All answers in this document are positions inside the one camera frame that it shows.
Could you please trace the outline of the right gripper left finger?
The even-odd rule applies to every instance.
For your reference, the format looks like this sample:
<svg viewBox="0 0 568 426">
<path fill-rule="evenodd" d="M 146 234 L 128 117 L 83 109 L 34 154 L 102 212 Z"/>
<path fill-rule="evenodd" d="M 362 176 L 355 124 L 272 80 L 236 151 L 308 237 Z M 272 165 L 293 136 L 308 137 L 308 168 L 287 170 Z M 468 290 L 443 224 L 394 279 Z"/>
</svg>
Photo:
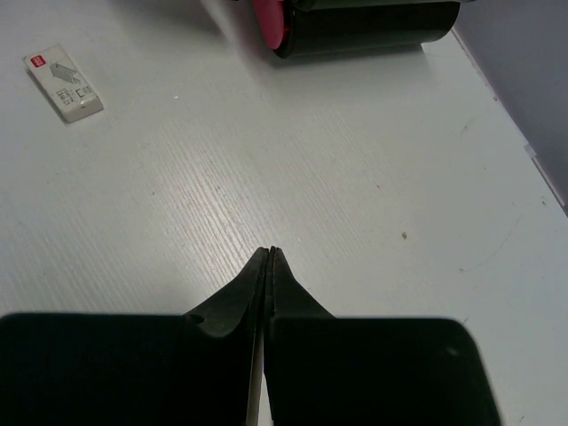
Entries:
<svg viewBox="0 0 568 426">
<path fill-rule="evenodd" d="M 2 424 L 245 424 L 268 257 L 184 314 L 4 316 Z"/>
</svg>

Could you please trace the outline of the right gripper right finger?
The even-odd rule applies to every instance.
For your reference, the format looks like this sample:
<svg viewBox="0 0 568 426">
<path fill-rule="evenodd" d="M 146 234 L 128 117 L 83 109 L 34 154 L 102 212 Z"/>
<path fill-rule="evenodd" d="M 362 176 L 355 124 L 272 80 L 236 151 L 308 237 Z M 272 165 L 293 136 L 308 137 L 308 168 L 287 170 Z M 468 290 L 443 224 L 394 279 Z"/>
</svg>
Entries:
<svg viewBox="0 0 568 426">
<path fill-rule="evenodd" d="M 264 375 L 276 425 L 497 425 L 474 339 L 445 318 L 337 318 L 268 257 Z"/>
</svg>

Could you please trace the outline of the white eraser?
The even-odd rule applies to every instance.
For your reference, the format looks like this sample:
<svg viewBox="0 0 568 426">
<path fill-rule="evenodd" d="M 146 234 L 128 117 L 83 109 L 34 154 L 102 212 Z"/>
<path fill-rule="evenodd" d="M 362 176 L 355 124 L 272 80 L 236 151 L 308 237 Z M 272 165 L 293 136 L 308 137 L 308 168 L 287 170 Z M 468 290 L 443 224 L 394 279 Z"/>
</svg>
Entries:
<svg viewBox="0 0 568 426">
<path fill-rule="evenodd" d="M 103 102 L 60 44 L 25 56 L 29 73 L 65 123 L 101 112 Z"/>
</svg>

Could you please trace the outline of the pink drawer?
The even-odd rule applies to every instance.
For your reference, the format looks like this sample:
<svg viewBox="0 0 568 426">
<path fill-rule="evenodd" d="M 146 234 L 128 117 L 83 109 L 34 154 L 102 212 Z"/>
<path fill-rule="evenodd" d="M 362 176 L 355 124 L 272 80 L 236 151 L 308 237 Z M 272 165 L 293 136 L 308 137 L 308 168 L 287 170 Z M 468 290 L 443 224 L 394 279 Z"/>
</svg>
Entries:
<svg viewBox="0 0 568 426">
<path fill-rule="evenodd" d="M 290 25 L 286 23 L 286 1 L 253 0 L 257 22 L 265 44 L 272 50 L 277 50 L 285 40 Z"/>
</svg>

